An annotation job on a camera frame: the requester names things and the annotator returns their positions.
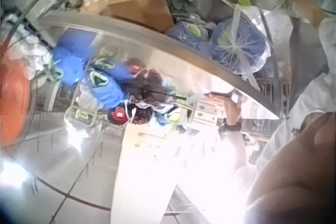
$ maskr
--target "wristwatch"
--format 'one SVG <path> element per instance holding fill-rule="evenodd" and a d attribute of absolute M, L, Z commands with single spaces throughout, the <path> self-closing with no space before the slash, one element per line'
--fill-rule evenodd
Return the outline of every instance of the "wristwatch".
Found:
<path fill-rule="evenodd" d="M 218 132 L 219 134 L 222 134 L 226 131 L 241 131 L 242 129 L 242 121 L 239 120 L 235 125 L 227 125 L 226 123 L 224 123 L 221 127 L 219 127 Z"/>

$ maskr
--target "blue fabric bundle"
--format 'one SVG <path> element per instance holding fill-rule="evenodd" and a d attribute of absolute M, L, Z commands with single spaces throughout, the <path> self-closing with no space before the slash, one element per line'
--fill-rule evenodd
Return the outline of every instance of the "blue fabric bundle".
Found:
<path fill-rule="evenodd" d="M 114 63 L 113 58 L 100 57 L 95 59 L 91 66 L 95 69 L 104 71 L 119 83 L 131 80 L 131 69 L 129 66 L 120 63 Z"/>
<path fill-rule="evenodd" d="M 97 33 L 92 31 L 69 28 L 58 39 L 57 45 L 67 48 L 87 63 L 96 50 L 96 47 L 92 45 L 96 35 Z"/>
<path fill-rule="evenodd" d="M 178 22 L 168 29 L 166 35 L 210 57 L 211 50 L 208 41 L 208 32 L 201 26 L 187 22 Z"/>
<path fill-rule="evenodd" d="M 76 57 L 67 48 L 57 46 L 53 49 L 53 59 L 61 80 L 67 85 L 79 81 L 84 74 L 84 61 Z"/>
<path fill-rule="evenodd" d="M 72 85 L 84 74 L 84 67 L 95 51 L 91 46 L 96 33 L 69 28 L 58 39 L 52 50 L 57 72 L 62 73 L 62 82 Z"/>
<path fill-rule="evenodd" d="M 231 39 L 231 25 L 233 19 L 219 23 L 211 36 L 211 50 L 213 59 L 229 68 L 235 74 L 245 74 L 241 67 L 235 49 L 240 48 L 247 58 L 252 72 L 259 71 L 265 64 L 262 58 L 266 42 L 257 29 L 246 22 L 239 22 L 237 36 Z"/>
<path fill-rule="evenodd" d="M 104 105 L 105 108 L 115 108 L 127 94 L 120 85 L 107 73 L 90 68 L 85 73 L 86 83 L 91 94 Z"/>

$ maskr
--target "person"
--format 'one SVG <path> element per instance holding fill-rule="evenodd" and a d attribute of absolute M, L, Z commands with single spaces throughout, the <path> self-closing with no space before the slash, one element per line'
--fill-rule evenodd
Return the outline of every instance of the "person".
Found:
<path fill-rule="evenodd" d="M 239 132 L 240 105 L 209 95 L 227 113 L 226 136 L 238 156 L 234 176 L 243 181 L 241 188 L 248 192 L 245 223 L 336 221 L 336 19 L 323 13 L 314 0 L 292 1 L 318 31 L 329 72 L 307 85 L 256 166 L 247 165 Z"/>

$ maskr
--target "white shirt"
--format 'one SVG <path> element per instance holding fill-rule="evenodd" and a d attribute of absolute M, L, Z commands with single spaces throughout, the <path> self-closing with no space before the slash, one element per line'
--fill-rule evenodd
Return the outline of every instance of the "white shirt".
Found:
<path fill-rule="evenodd" d="M 322 73 L 308 84 L 292 107 L 287 120 L 275 130 L 257 161 L 256 169 L 245 166 L 238 169 L 235 177 L 245 182 L 242 190 L 249 188 L 253 178 L 292 140 L 292 129 L 299 129 L 307 115 L 336 111 L 336 19 L 325 18 L 321 22 L 319 37 L 327 57 L 329 73 Z"/>

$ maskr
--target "stainless steel panel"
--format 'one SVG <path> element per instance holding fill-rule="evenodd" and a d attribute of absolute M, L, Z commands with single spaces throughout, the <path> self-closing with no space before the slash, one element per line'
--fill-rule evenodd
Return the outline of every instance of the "stainless steel panel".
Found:
<path fill-rule="evenodd" d="M 46 30 L 56 26 L 95 31 L 110 37 L 109 41 L 112 41 L 112 38 L 123 41 L 124 49 L 134 48 L 134 45 L 136 48 L 142 47 L 148 54 L 136 54 L 137 51 L 134 51 L 134 54 L 125 54 L 124 59 L 135 57 L 143 62 L 150 60 L 151 66 L 159 72 L 164 71 L 165 74 L 178 76 L 178 81 L 181 82 L 180 89 L 183 91 L 201 92 L 202 83 L 211 79 L 212 76 L 217 76 L 248 98 L 245 102 L 246 106 L 253 107 L 255 110 L 262 107 L 261 109 L 264 108 L 264 111 L 268 111 L 275 119 L 280 115 L 280 110 L 273 103 L 239 76 L 232 74 L 215 61 L 200 56 L 185 45 L 142 26 L 112 18 L 62 12 L 50 13 L 41 17 L 39 24 Z"/>

